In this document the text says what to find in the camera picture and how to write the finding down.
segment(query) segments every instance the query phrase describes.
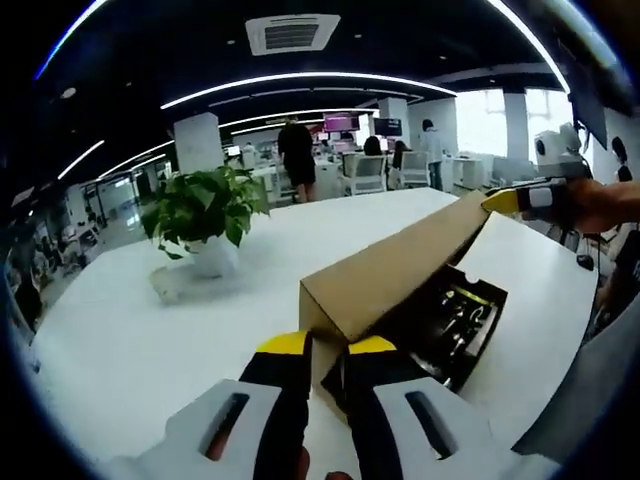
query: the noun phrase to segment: finger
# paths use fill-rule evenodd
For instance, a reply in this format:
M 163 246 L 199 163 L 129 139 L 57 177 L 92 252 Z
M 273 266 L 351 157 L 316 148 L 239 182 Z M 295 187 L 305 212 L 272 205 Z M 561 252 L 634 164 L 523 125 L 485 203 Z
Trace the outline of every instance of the finger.
M 224 447 L 227 445 L 227 441 L 229 440 L 229 433 L 229 431 L 224 431 L 216 435 L 211 442 L 211 445 L 209 445 L 205 457 L 214 461 L 220 460 L 222 452 L 224 452 Z
M 344 472 L 331 472 L 325 477 L 325 480 L 353 480 Z
M 309 473 L 309 463 L 311 463 L 309 451 L 302 447 L 300 458 L 298 459 L 298 474 L 296 475 L 298 480 L 305 480 L 305 478 L 307 478 L 307 473 Z

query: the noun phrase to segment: cardboard box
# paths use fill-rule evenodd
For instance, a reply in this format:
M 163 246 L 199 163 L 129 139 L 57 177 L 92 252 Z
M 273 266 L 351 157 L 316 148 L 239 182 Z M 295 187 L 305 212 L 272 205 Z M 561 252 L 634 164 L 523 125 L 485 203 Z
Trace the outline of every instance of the cardboard box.
M 402 331 L 408 331 L 405 321 L 393 321 L 394 309 L 406 307 L 406 302 L 415 299 L 423 288 L 430 289 L 428 280 L 436 273 L 441 272 L 434 278 L 455 277 L 452 273 L 455 269 L 447 264 L 456 262 L 456 255 L 468 248 L 489 217 L 481 207 L 484 198 L 481 192 L 472 192 L 301 280 L 299 325 L 314 332 L 316 337 L 312 386 L 340 418 L 344 419 L 344 414 L 334 395 L 325 388 L 327 382 L 336 381 L 335 375 L 332 380 L 329 373 L 332 369 L 335 371 L 339 355 L 348 343 L 365 336 L 381 319 L 385 319 L 380 326 L 384 326 L 386 333 L 397 328 L 400 338 Z M 494 292 L 496 302 L 502 302 L 501 308 L 506 293 L 497 287 L 489 290 Z M 425 321 L 424 318 L 412 320 Z

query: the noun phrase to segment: desk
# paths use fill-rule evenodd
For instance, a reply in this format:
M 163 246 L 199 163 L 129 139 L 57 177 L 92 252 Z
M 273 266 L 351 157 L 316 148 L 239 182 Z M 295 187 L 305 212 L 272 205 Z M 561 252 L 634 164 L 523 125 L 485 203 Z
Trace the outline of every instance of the desk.
M 315 160 L 316 162 L 316 199 L 326 200 L 328 198 L 336 198 L 339 196 L 338 192 L 338 170 L 340 163 L 333 163 L 329 160 Z M 253 177 L 263 177 L 265 188 L 267 190 L 267 196 L 269 202 L 276 201 L 274 176 L 276 174 L 276 167 L 263 167 L 257 168 L 251 172 Z
M 481 159 L 454 157 L 453 165 L 455 167 L 455 183 L 469 190 L 476 190 L 482 187 L 484 184 L 484 165 Z
M 421 188 L 257 217 L 241 245 L 237 276 L 220 282 L 210 303 L 162 305 L 148 275 L 170 261 L 149 242 L 101 255 L 55 304 L 34 340 L 49 411 L 89 458 L 141 453 L 161 440 L 169 416 L 218 380 L 238 378 L 257 345 L 297 329 L 301 278 L 454 200 Z M 462 392 L 510 446 L 540 415 L 573 360 L 595 275 L 557 243 L 498 215 L 461 268 L 510 291 Z M 309 409 L 308 478 L 329 470 L 358 478 L 348 428 L 315 395 Z

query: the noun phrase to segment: air conditioner vent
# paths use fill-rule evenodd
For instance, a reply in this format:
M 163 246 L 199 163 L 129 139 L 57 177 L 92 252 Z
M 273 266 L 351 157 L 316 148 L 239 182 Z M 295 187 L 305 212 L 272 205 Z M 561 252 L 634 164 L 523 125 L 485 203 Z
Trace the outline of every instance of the air conditioner vent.
M 253 55 L 323 50 L 339 15 L 286 15 L 249 20 L 245 26 Z
M 278 48 L 310 48 L 318 25 L 286 25 L 264 29 L 267 50 Z

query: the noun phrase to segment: screen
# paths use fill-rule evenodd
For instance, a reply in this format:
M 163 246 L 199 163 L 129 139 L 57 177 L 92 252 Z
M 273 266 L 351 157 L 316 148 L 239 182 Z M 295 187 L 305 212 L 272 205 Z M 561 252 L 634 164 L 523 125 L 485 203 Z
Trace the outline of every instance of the screen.
M 587 69 L 561 45 L 564 65 L 567 68 L 567 81 L 571 87 L 570 100 L 573 104 L 574 116 L 580 120 L 591 132 L 600 145 L 607 148 L 607 126 L 604 117 L 604 107 L 594 86 L 591 74 Z
M 374 118 L 373 131 L 383 137 L 401 137 L 402 122 L 398 118 Z
M 360 130 L 360 120 L 358 120 L 358 117 L 352 117 L 350 115 L 325 117 L 324 129 L 327 132 L 350 132 Z

